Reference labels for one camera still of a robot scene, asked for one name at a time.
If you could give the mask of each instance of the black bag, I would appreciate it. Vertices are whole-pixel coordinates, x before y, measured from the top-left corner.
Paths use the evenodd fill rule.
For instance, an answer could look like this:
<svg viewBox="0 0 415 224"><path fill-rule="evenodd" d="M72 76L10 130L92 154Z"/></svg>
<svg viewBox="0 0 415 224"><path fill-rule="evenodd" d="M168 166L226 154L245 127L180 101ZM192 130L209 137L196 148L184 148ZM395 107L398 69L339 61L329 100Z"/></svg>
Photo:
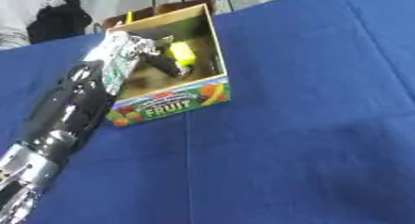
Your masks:
<svg viewBox="0 0 415 224"><path fill-rule="evenodd" d="M93 21L80 5L80 0L65 0L67 4L41 10L28 28L32 44L84 35Z"/></svg>

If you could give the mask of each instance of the fruit box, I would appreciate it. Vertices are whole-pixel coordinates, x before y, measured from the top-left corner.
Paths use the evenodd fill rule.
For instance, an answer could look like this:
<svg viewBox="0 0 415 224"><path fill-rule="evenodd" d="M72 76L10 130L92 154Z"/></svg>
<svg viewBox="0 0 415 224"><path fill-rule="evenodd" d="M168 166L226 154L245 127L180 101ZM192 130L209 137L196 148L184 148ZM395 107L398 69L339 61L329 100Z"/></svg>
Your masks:
<svg viewBox="0 0 415 224"><path fill-rule="evenodd" d="M193 71L183 79L171 78L141 61L107 115L114 125L128 126L230 100L228 74L206 5L141 19L109 31L129 31L149 39L173 35L174 42L185 42L195 55Z"/></svg>

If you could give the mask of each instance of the robotic hand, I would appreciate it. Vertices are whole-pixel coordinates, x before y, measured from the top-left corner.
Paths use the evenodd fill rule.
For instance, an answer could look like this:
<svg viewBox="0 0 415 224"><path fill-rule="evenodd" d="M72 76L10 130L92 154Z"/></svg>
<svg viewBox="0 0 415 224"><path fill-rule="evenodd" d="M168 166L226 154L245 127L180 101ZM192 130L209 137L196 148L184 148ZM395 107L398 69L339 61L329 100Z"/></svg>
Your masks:
<svg viewBox="0 0 415 224"><path fill-rule="evenodd" d="M171 77L187 73L159 55L162 42L166 39L109 33L45 95L26 119L24 135L0 158L1 224L25 220L69 156L85 144L111 108L138 61L148 60Z"/></svg>

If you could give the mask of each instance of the table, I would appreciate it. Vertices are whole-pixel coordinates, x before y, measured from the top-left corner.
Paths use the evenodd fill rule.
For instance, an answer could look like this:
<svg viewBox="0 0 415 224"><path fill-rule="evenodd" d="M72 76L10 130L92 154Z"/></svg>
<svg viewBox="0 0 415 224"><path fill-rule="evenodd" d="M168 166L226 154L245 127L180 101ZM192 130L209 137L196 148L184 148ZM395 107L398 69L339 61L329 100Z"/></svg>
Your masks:
<svg viewBox="0 0 415 224"><path fill-rule="evenodd" d="M103 123L28 223L414 222L414 10L281 0L215 17L233 100ZM2 151L32 101L101 38L0 53Z"/></svg>

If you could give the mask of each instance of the colorful label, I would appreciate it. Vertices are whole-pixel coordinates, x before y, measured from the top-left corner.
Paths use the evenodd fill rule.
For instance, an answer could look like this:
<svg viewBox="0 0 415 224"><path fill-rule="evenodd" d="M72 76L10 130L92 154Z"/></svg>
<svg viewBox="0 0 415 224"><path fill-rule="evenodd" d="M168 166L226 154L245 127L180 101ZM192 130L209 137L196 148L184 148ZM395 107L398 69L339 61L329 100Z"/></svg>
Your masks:
<svg viewBox="0 0 415 224"><path fill-rule="evenodd" d="M229 100L229 84L224 77L117 102L107 118L116 126L128 126Z"/></svg>

